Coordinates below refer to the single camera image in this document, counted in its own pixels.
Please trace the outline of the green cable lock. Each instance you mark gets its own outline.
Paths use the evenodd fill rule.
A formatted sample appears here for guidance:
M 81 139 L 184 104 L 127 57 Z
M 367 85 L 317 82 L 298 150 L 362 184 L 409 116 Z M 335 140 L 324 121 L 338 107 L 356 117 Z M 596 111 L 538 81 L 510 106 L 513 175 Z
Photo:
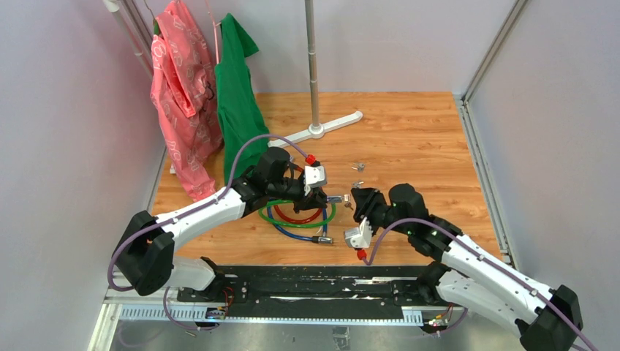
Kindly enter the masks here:
M 329 225 L 329 223 L 334 220 L 337 214 L 336 204 L 332 203 L 328 206 L 329 210 L 327 210 L 326 208 L 318 209 L 319 214 L 317 216 L 322 217 L 322 220 L 318 222 L 315 222 L 314 220 L 300 222 L 299 219 L 297 219 L 296 222 L 291 222 L 289 220 L 284 219 L 284 217 L 280 214 L 279 214 L 280 220 L 274 219 L 273 216 L 268 215 L 268 210 L 272 211 L 273 207 L 277 205 L 284 205 L 284 204 L 292 204 L 292 201 L 291 200 L 276 200 L 276 199 L 269 200 L 266 205 L 264 205 L 262 208 L 258 210 L 258 215 L 261 219 L 264 219 L 268 223 L 275 225 L 275 226 L 282 227 L 282 228 L 294 227 L 294 228 L 300 228 L 300 229 L 310 229 L 310 228 L 320 227 L 321 229 L 325 229 Z

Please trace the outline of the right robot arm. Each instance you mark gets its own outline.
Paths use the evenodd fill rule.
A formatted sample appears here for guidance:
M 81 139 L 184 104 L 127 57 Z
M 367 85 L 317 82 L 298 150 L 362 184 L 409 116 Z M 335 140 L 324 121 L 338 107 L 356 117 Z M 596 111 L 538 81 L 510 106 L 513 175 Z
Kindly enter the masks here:
M 459 227 L 429 212 L 421 193 L 397 184 L 387 195 L 354 188 L 357 227 L 344 234 L 358 259 L 372 265 L 390 232 L 433 261 L 417 278 L 417 294 L 427 305 L 454 303 L 502 326 L 525 350 L 572 350 L 586 339 L 577 294 L 552 288 L 489 254 Z

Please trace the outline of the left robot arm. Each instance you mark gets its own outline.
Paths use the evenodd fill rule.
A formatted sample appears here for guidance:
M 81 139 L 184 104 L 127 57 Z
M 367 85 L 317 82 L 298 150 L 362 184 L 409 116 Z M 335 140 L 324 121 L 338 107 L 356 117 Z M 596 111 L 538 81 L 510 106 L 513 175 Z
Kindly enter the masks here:
M 289 200 L 296 212 L 326 208 L 325 168 L 311 155 L 306 164 L 297 178 L 288 177 L 289 153 L 270 147 L 255 166 L 210 197 L 159 216 L 147 211 L 133 215 L 112 255 L 112 267 L 129 282 L 126 290 L 147 296 L 182 287 L 196 290 L 204 301 L 219 300 L 224 282 L 215 263 L 206 257 L 180 257 L 177 251 L 215 227 L 260 210 L 269 200 Z

